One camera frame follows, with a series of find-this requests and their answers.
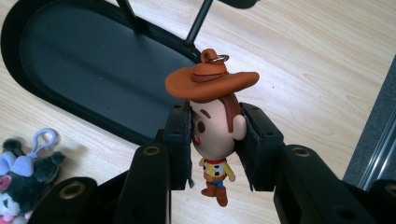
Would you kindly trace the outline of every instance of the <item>cowboy doll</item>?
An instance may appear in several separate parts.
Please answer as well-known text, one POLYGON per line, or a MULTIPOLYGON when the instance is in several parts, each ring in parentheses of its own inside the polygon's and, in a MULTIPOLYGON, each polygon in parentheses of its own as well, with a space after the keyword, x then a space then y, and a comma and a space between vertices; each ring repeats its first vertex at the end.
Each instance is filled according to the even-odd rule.
POLYGON ((192 142, 203 157, 206 189, 202 194, 216 197, 220 206, 228 203, 223 180, 235 174, 226 158, 233 153, 234 140, 243 140, 247 125, 235 92, 254 85, 259 80, 255 72, 230 74, 224 64, 227 55, 213 49, 201 54, 201 63, 193 68, 181 68, 165 80, 167 91, 174 97, 190 101, 192 142))

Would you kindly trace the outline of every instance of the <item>toy ear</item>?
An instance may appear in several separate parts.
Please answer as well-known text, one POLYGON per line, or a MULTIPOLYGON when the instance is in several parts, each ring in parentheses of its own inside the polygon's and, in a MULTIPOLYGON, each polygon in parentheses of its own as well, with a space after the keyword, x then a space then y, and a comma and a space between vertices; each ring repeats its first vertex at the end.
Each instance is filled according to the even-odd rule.
POLYGON ((247 121, 244 116, 233 117, 233 139, 242 140, 247 134, 247 121))
POLYGON ((4 191, 8 189, 8 186, 11 184, 11 176, 4 175, 0 178, 0 191, 4 191))

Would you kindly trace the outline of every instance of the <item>light wood surface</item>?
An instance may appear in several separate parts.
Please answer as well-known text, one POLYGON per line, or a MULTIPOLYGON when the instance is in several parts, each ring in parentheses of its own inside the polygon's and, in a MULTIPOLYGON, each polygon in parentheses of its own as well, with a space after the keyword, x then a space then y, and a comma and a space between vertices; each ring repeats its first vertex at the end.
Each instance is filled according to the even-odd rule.
MULTIPOLYGON (((15 2, 0 2, 0 24, 15 2)), ((183 38, 202 3, 131 1, 137 16, 183 38)), ((239 101, 259 106, 286 144, 313 148, 342 178, 396 53, 396 1, 261 0, 248 10, 214 1, 195 45, 230 55, 230 72, 258 72, 259 83, 238 92, 239 101)), ((129 168, 136 145, 33 96, 0 61, 0 142, 17 137, 28 151, 36 131, 55 129, 55 149, 67 157, 57 181, 90 176, 102 184, 129 168)), ((279 222, 273 193, 251 192, 235 155, 226 208, 201 195, 194 150, 192 160, 196 185, 172 192, 173 223, 279 222)))

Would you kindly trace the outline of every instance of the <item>hat crown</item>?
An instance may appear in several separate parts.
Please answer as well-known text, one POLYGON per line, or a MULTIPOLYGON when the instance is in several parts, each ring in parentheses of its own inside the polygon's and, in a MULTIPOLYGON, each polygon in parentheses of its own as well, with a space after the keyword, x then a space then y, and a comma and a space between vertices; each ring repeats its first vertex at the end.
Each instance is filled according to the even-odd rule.
POLYGON ((194 66, 191 80, 194 82, 206 82, 228 75, 227 67, 223 60, 213 49, 205 49, 201 53, 201 63, 194 66))

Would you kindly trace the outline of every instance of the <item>plush toy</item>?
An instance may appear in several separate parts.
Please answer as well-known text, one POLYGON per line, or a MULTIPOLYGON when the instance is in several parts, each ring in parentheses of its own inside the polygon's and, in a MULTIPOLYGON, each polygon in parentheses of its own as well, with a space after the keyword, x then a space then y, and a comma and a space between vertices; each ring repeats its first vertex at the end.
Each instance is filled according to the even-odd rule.
POLYGON ((64 161, 64 155, 57 151, 49 157, 38 159, 37 152, 50 147, 57 140, 52 129, 43 129, 35 135, 35 147, 24 155, 21 142, 8 139, 3 144, 0 156, 0 224, 24 224, 41 199, 50 191, 51 182, 64 161), (52 139, 44 146, 38 146, 38 137, 51 133, 52 139))

